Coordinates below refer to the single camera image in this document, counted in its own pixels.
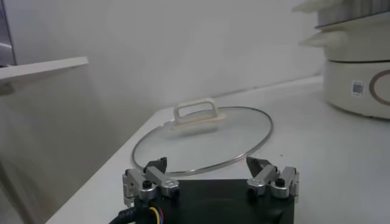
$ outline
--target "white lid handle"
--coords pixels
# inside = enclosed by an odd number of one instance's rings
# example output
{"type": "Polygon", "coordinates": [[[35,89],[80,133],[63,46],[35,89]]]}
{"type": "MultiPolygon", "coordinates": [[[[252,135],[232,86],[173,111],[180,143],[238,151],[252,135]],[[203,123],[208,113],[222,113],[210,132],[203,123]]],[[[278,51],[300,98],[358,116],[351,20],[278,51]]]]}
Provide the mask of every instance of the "white lid handle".
{"type": "Polygon", "coordinates": [[[186,103],[180,103],[174,108],[174,116],[176,125],[183,124],[198,124],[203,122],[216,121],[225,118],[224,114],[220,114],[218,111],[218,107],[215,105],[215,102],[211,98],[198,99],[186,103]],[[211,113],[199,114],[194,116],[180,116],[179,110],[183,108],[193,107],[201,104],[210,104],[211,105],[211,113]]]}

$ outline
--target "screw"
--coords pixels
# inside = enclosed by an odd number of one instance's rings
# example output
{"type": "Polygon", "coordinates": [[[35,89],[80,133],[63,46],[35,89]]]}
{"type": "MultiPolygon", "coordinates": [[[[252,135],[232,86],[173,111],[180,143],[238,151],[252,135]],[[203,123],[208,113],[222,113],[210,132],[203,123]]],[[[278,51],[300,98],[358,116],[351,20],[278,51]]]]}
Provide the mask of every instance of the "screw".
{"type": "Polygon", "coordinates": [[[275,185],[277,187],[284,187],[286,184],[286,182],[284,181],[284,179],[281,179],[281,178],[278,178],[276,181],[275,181],[275,185]]]}
{"type": "Polygon", "coordinates": [[[152,182],[150,182],[149,180],[145,180],[142,182],[142,188],[143,189],[150,189],[152,188],[152,182]]]}

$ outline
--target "metal bracket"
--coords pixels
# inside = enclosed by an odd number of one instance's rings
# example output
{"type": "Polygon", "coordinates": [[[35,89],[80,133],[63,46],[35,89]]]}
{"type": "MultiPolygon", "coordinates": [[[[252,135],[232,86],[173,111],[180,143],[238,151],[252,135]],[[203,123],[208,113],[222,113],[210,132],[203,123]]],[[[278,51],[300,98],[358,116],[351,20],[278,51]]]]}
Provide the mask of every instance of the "metal bracket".
{"type": "Polygon", "coordinates": [[[271,183],[271,194],[276,198],[298,197],[299,173],[294,167],[285,167],[280,177],[271,183]]]}
{"type": "Polygon", "coordinates": [[[247,180],[249,192],[256,196],[264,195],[267,185],[279,176],[273,165],[267,165],[257,176],[247,180]]]}
{"type": "Polygon", "coordinates": [[[161,194],[165,197],[177,198],[180,194],[179,182],[169,178],[156,167],[147,167],[145,171],[147,180],[152,181],[161,189],[161,194]]]}
{"type": "Polygon", "coordinates": [[[134,197],[149,201],[156,197],[156,185],[145,179],[138,169],[126,170],[122,176],[124,203],[128,207],[133,203],[134,197]]]}

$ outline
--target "white appliance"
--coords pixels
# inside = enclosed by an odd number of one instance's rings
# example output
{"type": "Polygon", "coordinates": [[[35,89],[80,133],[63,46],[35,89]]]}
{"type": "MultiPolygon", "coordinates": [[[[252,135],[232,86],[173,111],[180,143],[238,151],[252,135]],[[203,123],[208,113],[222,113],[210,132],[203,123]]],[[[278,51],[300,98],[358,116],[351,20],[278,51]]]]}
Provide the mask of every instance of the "white appliance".
{"type": "MultiPolygon", "coordinates": [[[[318,10],[325,8],[332,9],[323,5],[318,10]]],[[[390,119],[390,12],[355,17],[346,22],[328,19],[335,23],[321,24],[324,19],[319,14],[320,32],[300,44],[324,49],[327,102],[363,116],[390,119]]]]}

